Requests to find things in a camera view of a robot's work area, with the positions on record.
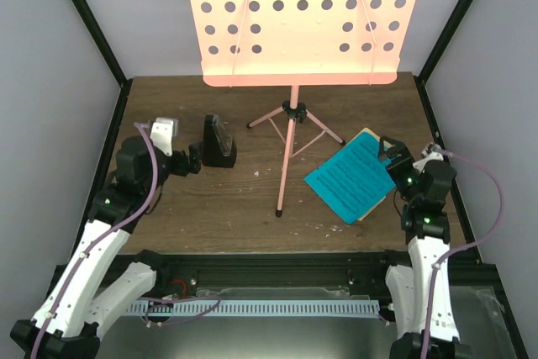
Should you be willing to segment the black metronome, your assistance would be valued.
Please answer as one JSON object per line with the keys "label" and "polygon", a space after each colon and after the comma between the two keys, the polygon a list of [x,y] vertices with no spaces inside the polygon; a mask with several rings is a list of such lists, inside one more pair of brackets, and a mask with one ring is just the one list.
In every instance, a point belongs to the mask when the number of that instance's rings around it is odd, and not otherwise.
{"label": "black metronome", "polygon": [[223,156],[214,130],[212,129],[213,115],[206,115],[203,125],[203,152],[201,161],[204,166],[215,168],[233,168],[237,158],[237,146],[233,138],[232,151],[229,156]]}

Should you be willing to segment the blue sheet music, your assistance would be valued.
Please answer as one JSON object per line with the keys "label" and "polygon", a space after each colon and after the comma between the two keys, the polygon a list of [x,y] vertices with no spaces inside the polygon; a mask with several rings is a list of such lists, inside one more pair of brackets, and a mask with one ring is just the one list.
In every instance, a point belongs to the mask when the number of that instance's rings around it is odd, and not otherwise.
{"label": "blue sheet music", "polygon": [[346,224],[357,222],[359,211],[358,198],[353,196],[356,186],[351,179],[351,157],[352,154],[345,151],[344,146],[304,178],[307,185]]}

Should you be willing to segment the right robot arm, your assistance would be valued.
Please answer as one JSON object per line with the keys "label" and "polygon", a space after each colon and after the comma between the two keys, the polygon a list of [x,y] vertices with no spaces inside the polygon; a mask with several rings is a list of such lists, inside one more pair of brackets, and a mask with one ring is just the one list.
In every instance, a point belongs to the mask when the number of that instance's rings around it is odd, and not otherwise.
{"label": "right robot arm", "polygon": [[390,294],[398,333],[391,358],[470,358],[451,304],[448,277],[450,225],[444,210],[456,170],[431,143],[415,160],[401,141],[383,136],[377,153],[404,205],[400,225],[410,262],[373,273],[376,289]]}

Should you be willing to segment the yellow sheet music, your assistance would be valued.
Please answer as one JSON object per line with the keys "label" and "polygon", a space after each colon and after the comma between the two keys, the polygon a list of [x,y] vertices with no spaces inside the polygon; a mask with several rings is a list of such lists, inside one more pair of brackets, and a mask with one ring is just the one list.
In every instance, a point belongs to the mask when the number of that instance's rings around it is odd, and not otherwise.
{"label": "yellow sheet music", "polygon": [[352,184],[358,198],[357,221],[362,221],[394,189],[394,182],[387,174],[387,163],[377,159],[380,137],[371,129],[363,128],[345,147],[352,154]]}

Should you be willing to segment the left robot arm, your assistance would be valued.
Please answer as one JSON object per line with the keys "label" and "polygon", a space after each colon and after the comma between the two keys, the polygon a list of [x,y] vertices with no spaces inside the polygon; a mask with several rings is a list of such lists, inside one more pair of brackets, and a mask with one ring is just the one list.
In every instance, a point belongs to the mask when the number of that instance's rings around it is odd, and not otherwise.
{"label": "left robot arm", "polygon": [[124,140],[116,167],[96,193],[82,238],[60,280],[31,319],[18,320],[12,340],[28,358],[94,358],[111,325],[138,298],[159,297],[171,286],[164,256],[143,250],[119,278],[98,291],[119,250],[140,219],[158,202],[154,193],[169,176],[201,169],[202,143],[166,153],[142,135]]}

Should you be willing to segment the pink music stand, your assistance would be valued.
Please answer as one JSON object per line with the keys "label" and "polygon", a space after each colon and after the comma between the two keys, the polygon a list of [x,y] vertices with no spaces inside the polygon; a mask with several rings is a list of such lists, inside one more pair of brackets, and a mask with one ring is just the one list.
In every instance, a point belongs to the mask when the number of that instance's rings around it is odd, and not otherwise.
{"label": "pink music stand", "polygon": [[388,85],[416,0],[190,0],[203,80],[212,87],[288,87],[284,161],[306,86]]}

